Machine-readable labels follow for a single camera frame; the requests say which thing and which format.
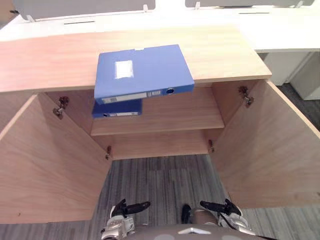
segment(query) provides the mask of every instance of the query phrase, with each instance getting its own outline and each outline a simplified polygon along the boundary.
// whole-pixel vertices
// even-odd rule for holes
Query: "wooden cabinet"
[[[16,71],[30,65],[27,56],[15,72],[13,59],[0,66],[2,77],[19,78],[15,85],[0,88],[21,90],[12,94],[24,102],[17,101],[3,113],[8,117],[0,133],[0,223],[90,219],[112,160],[172,155],[209,153],[231,199],[242,208],[320,202],[320,134],[264,80],[269,70],[236,30],[207,27],[75,35],[62,36],[64,41],[80,37],[81,44],[73,49],[57,36],[16,42],[17,49],[31,44],[27,51],[35,56],[39,54],[35,44],[42,43],[39,49],[49,59],[41,56],[20,78]],[[107,40],[98,38],[106,35]],[[192,93],[144,99],[141,116],[93,119],[94,60],[99,52],[131,48],[132,42],[119,43],[128,42],[129,35],[133,43],[145,40],[147,46],[181,43],[196,88]],[[1,43],[0,53],[11,44]],[[48,44],[55,45],[57,53],[50,56]],[[85,61],[70,55],[76,50]],[[200,50],[193,58],[192,52]],[[81,64],[71,64],[71,59]],[[73,69],[61,68],[62,60]],[[55,79],[63,76],[65,81]],[[78,77],[86,82],[78,82]],[[47,84],[39,83],[41,78]],[[239,93],[243,86],[254,98],[249,107]],[[26,89],[38,93],[19,96]],[[59,119],[53,108],[61,96],[68,96],[70,103]],[[107,149],[111,150],[108,159]]]

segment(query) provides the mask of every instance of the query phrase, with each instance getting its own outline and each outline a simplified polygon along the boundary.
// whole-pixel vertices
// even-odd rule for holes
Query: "cabinet door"
[[[0,133],[0,223],[92,217],[111,161],[44,93],[33,95]]]
[[[231,200],[242,208],[320,203],[320,133],[270,81],[249,96],[254,103],[240,106],[211,153]]]

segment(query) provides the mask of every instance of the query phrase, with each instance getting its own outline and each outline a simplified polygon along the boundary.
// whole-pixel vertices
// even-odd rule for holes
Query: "metal hinge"
[[[111,158],[111,146],[109,145],[106,148],[106,155],[105,155],[105,159],[109,160]]]
[[[239,93],[241,94],[241,97],[245,101],[245,106],[248,108],[251,106],[251,104],[255,101],[255,99],[252,96],[248,96],[248,88],[246,86],[240,86],[238,88]]]
[[[59,101],[57,103],[58,107],[55,107],[52,111],[54,113],[54,115],[56,115],[59,119],[62,119],[64,116],[62,115],[62,113],[64,112],[64,110],[66,109],[66,107],[68,106],[70,100],[69,97],[67,96],[61,96],[59,98]]]
[[[215,151],[214,142],[211,139],[209,139],[208,144],[210,152],[213,153]]]

